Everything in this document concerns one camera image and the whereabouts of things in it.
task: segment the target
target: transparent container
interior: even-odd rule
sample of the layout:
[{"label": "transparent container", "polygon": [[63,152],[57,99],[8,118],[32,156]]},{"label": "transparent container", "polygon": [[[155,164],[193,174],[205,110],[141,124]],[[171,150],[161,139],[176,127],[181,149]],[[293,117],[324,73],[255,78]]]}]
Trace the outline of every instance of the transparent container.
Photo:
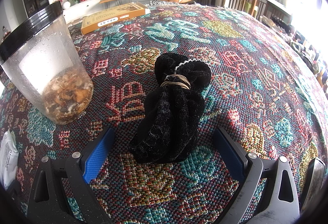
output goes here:
[{"label": "transparent container", "polygon": [[75,49],[60,2],[17,27],[0,45],[0,64],[17,89],[57,124],[79,118],[93,84]]}]

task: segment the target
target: cardboard box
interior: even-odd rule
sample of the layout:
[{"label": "cardboard box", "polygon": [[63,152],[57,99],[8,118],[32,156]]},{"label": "cardboard box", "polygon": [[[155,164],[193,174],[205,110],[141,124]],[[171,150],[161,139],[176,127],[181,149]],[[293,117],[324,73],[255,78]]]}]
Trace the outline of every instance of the cardboard box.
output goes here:
[{"label": "cardboard box", "polygon": [[150,13],[150,10],[140,2],[127,3],[111,7],[83,17],[81,32],[83,35],[106,25],[138,17]]}]

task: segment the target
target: white cabinet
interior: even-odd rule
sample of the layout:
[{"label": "white cabinet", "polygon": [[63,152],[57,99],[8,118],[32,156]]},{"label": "white cabinet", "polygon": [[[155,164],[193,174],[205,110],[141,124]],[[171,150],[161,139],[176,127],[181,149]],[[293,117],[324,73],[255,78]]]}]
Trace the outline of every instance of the white cabinet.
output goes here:
[{"label": "white cabinet", "polygon": [[[100,4],[101,0],[87,0],[75,4],[68,9],[64,10],[63,14],[66,23],[72,22],[74,20],[80,19],[84,16],[90,15],[102,9],[105,9],[105,3]],[[122,0],[122,4],[129,2],[141,2],[143,4],[149,3],[150,0]],[[110,1],[109,6],[114,7],[117,5],[116,1]]]}]

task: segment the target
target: white plastic packet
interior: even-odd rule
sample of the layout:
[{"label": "white plastic packet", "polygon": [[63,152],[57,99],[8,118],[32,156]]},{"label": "white plastic packet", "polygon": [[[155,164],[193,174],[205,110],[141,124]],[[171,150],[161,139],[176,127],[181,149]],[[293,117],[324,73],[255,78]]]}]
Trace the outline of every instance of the white plastic packet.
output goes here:
[{"label": "white plastic packet", "polygon": [[0,183],[5,190],[16,178],[18,151],[15,134],[5,132],[0,145]]}]

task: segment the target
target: silver bolt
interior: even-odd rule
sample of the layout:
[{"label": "silver bolt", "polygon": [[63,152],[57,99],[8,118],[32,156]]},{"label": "silver bolt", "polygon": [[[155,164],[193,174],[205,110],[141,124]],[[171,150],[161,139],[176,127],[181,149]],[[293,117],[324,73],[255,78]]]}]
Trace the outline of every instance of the silver bolt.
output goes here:
[{"label": "silver bolt", "polygon": [[49,157],[48,156],[44,156],[43,158],[41,158],[41,161],[42,162],[47,162],[49,160]]},{"label": "silver bolt", "polygon": [[254,160],[257,158],[257,155],[253,152],[250,152],[250,153],[248,153],[248,157]]},{"label": "silver bolt", "polygon": [[286,163],[287,162],[287,158],[285,156],[280,156],[279,157],[280,161],[283,162],[283,163]]},{"label": "silver bolt", "polygon": [[72,158],[79,158],[81,156],[81,153],[80,152],[74,152],[72,154]]}]

